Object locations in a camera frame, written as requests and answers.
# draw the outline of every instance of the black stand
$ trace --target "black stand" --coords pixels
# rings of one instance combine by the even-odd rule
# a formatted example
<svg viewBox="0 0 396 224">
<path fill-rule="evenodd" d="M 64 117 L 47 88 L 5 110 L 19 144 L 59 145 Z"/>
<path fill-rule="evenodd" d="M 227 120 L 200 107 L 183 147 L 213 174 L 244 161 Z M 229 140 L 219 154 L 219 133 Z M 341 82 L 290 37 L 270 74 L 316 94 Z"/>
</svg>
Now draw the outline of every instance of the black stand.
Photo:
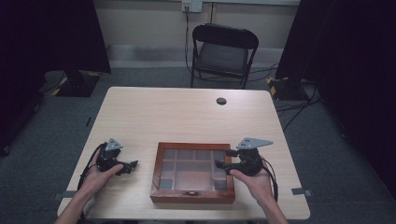
<svg viewBox="0 0 396 224">
<path fill-rule="evenodd" d="M 300 82 L 291 79 L 267 79 L 270 92 L 274 99 L 280 101 L 307 101 L 309 100 Z"/>
<path fill-rule="evenodd" d="M 56 96 L 91 97 L 99 76 L 82 74 L 78 70 L 64 70 L 67 80 L 55 94 Z"/>
</svg>

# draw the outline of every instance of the person's left hand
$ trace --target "person's left hand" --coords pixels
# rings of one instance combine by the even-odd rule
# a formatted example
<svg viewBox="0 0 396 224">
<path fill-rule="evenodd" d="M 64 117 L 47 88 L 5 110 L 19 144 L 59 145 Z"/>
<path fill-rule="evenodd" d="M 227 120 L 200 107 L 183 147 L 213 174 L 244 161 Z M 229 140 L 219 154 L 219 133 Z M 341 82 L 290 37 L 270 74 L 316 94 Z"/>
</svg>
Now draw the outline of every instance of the person's left hand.
<svg viewBox="0 0 396 224">
<path fill-rule="evenodd" d="M 85 180 L 79 190 L 80 192 L 87 194 L 89 199 L 93 197 L 93 195 L 103 187 L 103 185 L 111 176 L 116 174 L 123 167 L 122 164 L 117 164 L 105 172 L 100 172 L 95 165 L 99 153 L 100 150 L 98 150 L 93 156 L 92 162 L 90 164 L 91 168 L 88 171 L 87 176 L 85 177 Z"/>
</svg>

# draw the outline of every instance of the dark curtain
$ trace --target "dark curtain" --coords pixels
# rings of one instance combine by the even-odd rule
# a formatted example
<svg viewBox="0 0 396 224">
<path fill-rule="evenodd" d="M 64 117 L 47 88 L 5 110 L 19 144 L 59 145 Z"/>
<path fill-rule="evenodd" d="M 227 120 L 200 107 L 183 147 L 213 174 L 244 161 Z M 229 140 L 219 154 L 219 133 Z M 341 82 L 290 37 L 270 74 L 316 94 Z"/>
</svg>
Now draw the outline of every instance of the dark curtain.
<svg viewBox="0 0 396 224">
<path fill-rule="evenodd" d="M 2 146 L 44 75 L 64 69 L 110 73 L 92 0 L 0 1 Z"/>
</svg>

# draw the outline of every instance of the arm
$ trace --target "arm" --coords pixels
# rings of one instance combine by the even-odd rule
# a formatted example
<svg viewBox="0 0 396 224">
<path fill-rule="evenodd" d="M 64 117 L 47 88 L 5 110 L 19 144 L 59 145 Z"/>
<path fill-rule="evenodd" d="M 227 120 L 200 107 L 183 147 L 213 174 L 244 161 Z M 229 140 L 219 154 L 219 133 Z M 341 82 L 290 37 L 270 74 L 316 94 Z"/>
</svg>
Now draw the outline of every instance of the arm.
<svg viewBox="0 0 396 224">
<path fill-rule="evenodd" d="M 96 162 L 99 150 L 93 157 L 92 162 Z M 106 172 L 100 172 L 96 165 L 92 166 L 85 177 L 81 189 L 72 198 L 70 203 L 62 211 L 61 215 L 56 219 L 55 224 L 77 223 L 85 204 L 94 196 L 94 194 L 102 188 L 107 180 L 116 172 L 122 169 L 122 165 L 118 164 Z"/>
<path fill-rule="evenodd" d="M 251 196 L 256 199 L 262 208 L 268 223 L 270 224 L 286 224 L 289 223 L 285 215 L 275 201 L 270 176 L 263 169 L 255 176 L 247 176 L 238 170 L 231 170 L 230 174 L 247 185 Z"/>
</svg>

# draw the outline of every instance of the white wall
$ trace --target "white wall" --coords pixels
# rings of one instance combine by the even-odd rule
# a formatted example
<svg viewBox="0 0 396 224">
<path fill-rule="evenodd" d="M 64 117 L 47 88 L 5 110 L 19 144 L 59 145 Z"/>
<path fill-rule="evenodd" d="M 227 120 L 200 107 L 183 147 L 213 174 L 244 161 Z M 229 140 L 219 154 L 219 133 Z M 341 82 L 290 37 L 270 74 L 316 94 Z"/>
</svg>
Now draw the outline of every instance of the white wall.
<svg viewBox="0 0 396 224">
<path fill-rule="evenodd" d="M 298 4 L 295 4 L 297 0 L 261 1 L 264 3 L 279 1 L 280 4 L 275 6 L 222 3 L 224 1 L 214 4 L 203 2 L 202 13 L 189 14 L 189 48 L 192 48 L 193 28 L 212 20 L 219 24 L 249 29 L 260 40 L 256 58 L 262 58 L 258 61 L 265 61 L 265 64 L 277 63 L 297 11 Z M 107 45 L 129 45 L 134 47 L 128 50 L 149 49 L 153 54 L 156 50 L 179 51 L 180 55 L 175 56 L 177 57 L 175 61 L 183 61 L 187 22 L 186 14 L 181 11 L 181 1 L 94 0 L 93 2 Z M 128 55 L 136 55 L 136 53 L 129 52 Z M 133 59 L 130 57 L 130 60 L 144 61 L 145 57 L 150 56 Z"/>
</svg>

